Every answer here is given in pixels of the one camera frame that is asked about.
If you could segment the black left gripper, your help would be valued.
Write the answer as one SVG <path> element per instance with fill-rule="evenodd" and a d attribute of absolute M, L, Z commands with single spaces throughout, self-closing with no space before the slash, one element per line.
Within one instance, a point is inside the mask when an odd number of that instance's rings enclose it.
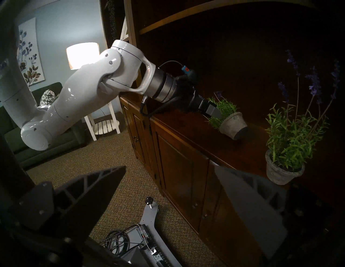
<path fill-rule="evenodd" d="M 216 104 L 209 104 L 208 108 L 204 102 L 207 102 L 199 95 L 195 86 L 198 83 L 198 76 L 196 74 L 183 74 L 176 77 L 177 96 L 180 100 L 177 101 L 176 108 L 184 113 L 198 112 L 206 114 L 212 118 L 222 119 L 222 113 L 217 108 Z"/>

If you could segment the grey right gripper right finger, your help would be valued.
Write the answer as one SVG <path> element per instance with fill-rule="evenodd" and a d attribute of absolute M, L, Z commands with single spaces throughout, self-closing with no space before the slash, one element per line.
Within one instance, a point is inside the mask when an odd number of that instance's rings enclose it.
<path fill-rule="evenodd" d="M 214 167 L 235 212 L 271 259 L 288 235 L 283 225 L 287 190 L 267 178 L 227 168 Z"/>

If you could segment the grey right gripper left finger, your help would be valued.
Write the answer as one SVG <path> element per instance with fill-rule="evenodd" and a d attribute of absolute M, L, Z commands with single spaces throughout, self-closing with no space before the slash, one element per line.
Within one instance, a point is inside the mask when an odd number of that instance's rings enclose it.
<path fill-rule="evenodd" d="M 107 209 L 126 166 L 79 175 L 54 189 L 54 236 L 86 240 Z"/>

